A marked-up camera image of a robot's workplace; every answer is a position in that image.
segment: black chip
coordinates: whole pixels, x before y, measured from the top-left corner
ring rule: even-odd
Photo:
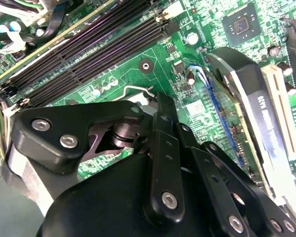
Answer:
[[[190,85],[186,85],[185,87],[183,87],[183,89],[184,89],[185,91],[188,91],[188,90],[191,90],[192,87],[191,87]]]
[[[174,46],[171,46],[171,47],[168,48],[169,53],[173,53],[175,51],[177,51],[177,49]]]
[[[184,64],[182,62],[175,63],[174,68],[176,69],[177,73],[182,73],[185,71]]]
[[[225,16],[222,24],[231,47],[261,34],[258,15],[253,3]]]
[[[6,62],[2,62],[2,66],[7,67],[8,64]]]

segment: green circuit board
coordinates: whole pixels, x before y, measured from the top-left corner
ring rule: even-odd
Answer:
[[[167,6],[172,1],[162,0],[161,2],[164,6]],[[215,110],[203,83],[196,78],[195,85],[188,87],[185,76],[178,73],[174,65],[178,61],[182,61],[186,69],[191,64],[209,67],[210,64],[206,58],[206,54],[221,46],[231,46],[243,52],[261,66],[270,63],[276,64],[281,61],[289,63],[286,50],[286,24],[279,19],[281,17],[296,19],[296,0],[180,0],[180,2],[184,11],[176,17],[180,25],[180,30],[177,33],[174,33],[171,37],[159,41],[152,47],[146,48],[141,53],[133,55],[132,58],[96,76],[79,88],[58,98],[56,101],[52,102],[50,106],[66,105],[68,100],[75,100],[78,103],[111,101],[119,97],[123,93],[124,87],[127,85],[141,87],[153,86],[151,90],[152,93],[165,92],[175,99],[180,121],[191,127],[195,137],[200,143],[208,140],[217,143],[240,165],[239,154],[233,149],[221,124],[219,114]],[[81,29],[86,25],[86,21],[79,20],[86,17],[88,14],[94,14],[93,9],[98,6],[99,1],[96,0],[89,1],[82,5],[66,18],[63,30],[69,26],[73,26],[76,31]],[[249,13],[248,15],[250,15],[247,24],[250,25],[254,31],[250,32],[250,34],[248,33],[247,38],[240,39],[232,36],[229,25],[235,22],[238,22],[239,26],[244,24],[241,22],[241,17],[239,20],[233,20],[233,17],[237,15],[241,16],[245,13]],[[125,27],[121,32],[132,28],[138,23],[139,22]],[[196,44],[192,45],[189,43],[188,38],[191,34],[197,35]],[[269,56],[268,54],[268,48],[272,45],[279,48],[279,52],[275,56]],[[84,52],[84,54],[79,55],[73,60],[74,63],[83,59],[88,53],[92,52]],[[141,61],[147,59],[153,62],[153,70],[149,74],[143,73],[140,68]],[[20,62],[15,65],[11,71],[7,71],[7,69],[14,65],[13,62],[9,64],[8,68],[4,69],[1,68],[2,64],[0,64],[2,73],[7,71],[0,77],[0,83],[8,79],[9,75],[17,72],[18,69],[28,64],[30,61],[31,60],[25,60]],[[34,88],[28,88],[27,92],[53,79],[59,72],[60,71],[51,72],[50,75],[47,75],[46,78],[34,85]],[[294,80],[291,76],[285,77],[285,80],[294,84]],[[127,95],[135,93],[138,93],[138,91],[129,90]],[[23,95],[15,96],[11,99],[11,102],[16,101],[21,96]],[[296,125],[295,95],[290,96],[290,103]],[[231,110],[235,110],[235,108],[230,107],[232,103],[225,106]],[[255,161],[252,158],[252,149],[246,144],[246,137],[241,135],[243,127],[240,125],[241,122],[239,118],[232,115],[232,111],[229,111],[226,118],[228,125],[231,124],[229,129],[240,131],[240,135],[237,137],[237,144],[239,143],[242,147],[242,155],[240,158],[242,158],[244,163],[244,165],[242,165],[243,169],[254,176],[257,182],[260,182],[258,169],[254,168]],[[111,160],[112,156],[101,156],[99,159],[105,160],[106,158]],[[98,158],[93,159],[91,162],[96,164],[97,159]],[[110,162],[104,163],[106,165],[102,167],[111,165]],[[291,160],[290,164],[292,171],[296,171],[296,159]],[[88,177],[91,173],[96,173],[101,170],[88,170],[85,164],[82,164],[81,167],[82,166],[84,169],[80,170],[80,174],[82,174],[83,177]]]

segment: metal screw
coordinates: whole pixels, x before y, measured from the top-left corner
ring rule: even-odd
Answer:
[[[275,220],[271,219],[271,223],[278,232],[282,232],[282,228]]]
[[[182,128],[183,128],[183,130],[184,130],[184,131],[186,131],[186,132],[188,132],[188,131],[189,131],[189,128],[188,128],[188,126],[186,126],[186,125],[184,125],[184,124],[182,125]]]
[[[75,148],[78,145],[78,139],[72,135],[64,135],[60,138],[60,144],[66,148]]]
[[[32,127],[41,132],[45,132],[50,129],[50,123],[43,119],[36,119],[32,122]]]
[[[209,147],[214,150],[214,151],[217,151],[217,147],[214,145],[214,144],[210,144]]]
[[[178,201],[177,201],[176,197],[172,193],[169,193],[169,192],[164,192],[162,194],[162,202],[163,202],[163,204],[166,205],[167,208],[172,209],[172,210],[176,209],[178,206]]]
[[[295,228],[294,226],[287,220],[284,220],[284,224],[286,226],[286,228],[290,231],[290,232],[295,232]]]
[[[229,216],[228,217],[229,223],[233,229],[238,233],[243,233],[243,225],[239,221],[239,219],[235,216]]]

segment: electrolytic capacitor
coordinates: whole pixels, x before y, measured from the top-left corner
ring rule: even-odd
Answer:
[[[289,76],[293,73],[290,65],[287,65],[285,62],[279,62],[276,66],[282,69],[283,75],[285,76]]]
[[[293,87],[289,82],[285,82],[285,87],[288,95],[296,95],[296,88]]]
[[[186,82],[189,85],[194,85],[195,84],[195,76],[193,72],[188,72],[185,76]]]

